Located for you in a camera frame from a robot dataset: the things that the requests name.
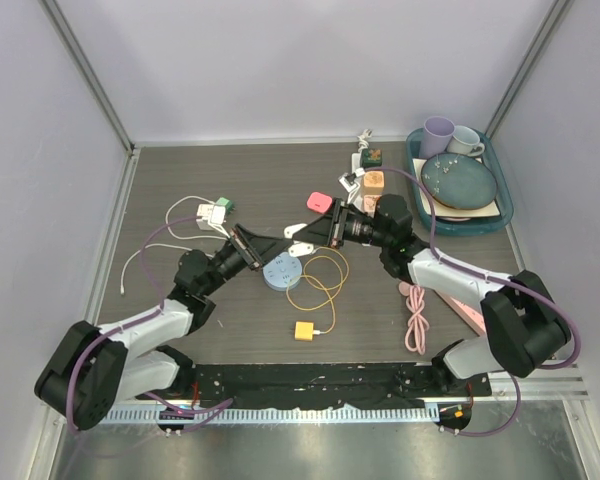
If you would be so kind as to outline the red pink charger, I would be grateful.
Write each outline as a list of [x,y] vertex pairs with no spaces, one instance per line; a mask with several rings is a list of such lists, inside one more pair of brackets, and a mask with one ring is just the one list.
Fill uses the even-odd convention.
[[312,212],[324,214],[330,209],[332,202],[333,199],[331,196],[314,191],[309,195],[306,206]]

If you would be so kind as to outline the white charger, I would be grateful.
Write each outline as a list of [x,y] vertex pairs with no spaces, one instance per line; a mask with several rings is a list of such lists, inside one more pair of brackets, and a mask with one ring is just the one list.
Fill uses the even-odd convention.
[[306,226],[306,223],[298,223],[289,225],[284,228],[284,237],[293,241],[292,245],[287,250],[288,254],[291,257],[301,258],[304,256],[312,255],[316,251],[316,247],[313,244],[296,240],[294,237],[296,233],[304,229]]

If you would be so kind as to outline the pink cube socket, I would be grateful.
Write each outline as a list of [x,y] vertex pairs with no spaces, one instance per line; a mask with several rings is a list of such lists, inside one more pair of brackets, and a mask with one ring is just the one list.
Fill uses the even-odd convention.
[[380,195],[364,195],[362,199],[363,212],[373,216],[375,214],[376,205],[379,198]]

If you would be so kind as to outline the orange cube socket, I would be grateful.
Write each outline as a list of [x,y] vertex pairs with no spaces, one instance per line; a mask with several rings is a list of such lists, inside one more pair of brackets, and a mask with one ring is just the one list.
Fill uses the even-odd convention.
[[382,171],[367,171],[362,177],[364,195],[382,195],[384,188],[385,179]]

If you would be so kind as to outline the white multicolour power strip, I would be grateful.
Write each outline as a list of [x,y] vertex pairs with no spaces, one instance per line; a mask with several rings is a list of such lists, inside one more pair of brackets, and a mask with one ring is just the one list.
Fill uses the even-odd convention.
[[[357,138],[358,138],[357,151],[351,155],[351,170],[352,171],[357,168],[362,168],[360,165],[360,152],[365,148],[371,148],[370,147],[371,137],[372,137],[371,129],[365,129],[360,135],[357,136]],[[361,179],[361,189],[359,192],[359,196],[356,198],[356,200],[353,204],[362,212],[363,212],[363,209],[362,209],[363,196],[364,196],[364,194],[362,191],[362,179]]]

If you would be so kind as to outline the dark green cube socket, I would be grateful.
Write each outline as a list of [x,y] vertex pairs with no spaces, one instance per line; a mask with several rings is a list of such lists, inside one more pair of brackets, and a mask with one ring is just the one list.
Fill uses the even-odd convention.
[[383,153],[380,148],[365,148],[360,152],[360,165],[364,169],[381,167]]

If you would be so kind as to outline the pink power strip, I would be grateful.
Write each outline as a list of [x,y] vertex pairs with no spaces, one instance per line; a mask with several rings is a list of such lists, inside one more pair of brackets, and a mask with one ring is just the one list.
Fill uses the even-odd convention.
[[444,301],[477,335],[485,335],[486,327],[481,313],[458,300],[436,292],[438,297]]

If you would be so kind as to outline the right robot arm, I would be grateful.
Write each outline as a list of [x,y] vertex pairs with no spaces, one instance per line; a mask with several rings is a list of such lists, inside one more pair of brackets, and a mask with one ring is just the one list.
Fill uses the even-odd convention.
[[295,245],[312,248],[337,249],[347,241],[375,246],[391,277],[481,313],[485,334],[457,341],[431,361],[431,380],[442,394],[455,394],[469,378],[491,372],[524,378],[575,340],[536,274],[489,272],[442,254],[413,232],[411,212],[399,195],[381,196],[373,215],[336,199],[324,215],[284,234]]

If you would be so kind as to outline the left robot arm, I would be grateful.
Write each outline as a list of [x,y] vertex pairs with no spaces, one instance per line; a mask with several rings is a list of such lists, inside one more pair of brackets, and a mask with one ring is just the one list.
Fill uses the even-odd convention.
[[215,308],[212,293],[246,268],[261,269],[292,243],[236,225],[213,256],[185,252],[174,287],[158,306],[100,327],[72,325],[37,379],[35,395],[78,430],[96,426],[120,401],[185,397],[195,381],[194,363],[168,341],[200,329]]

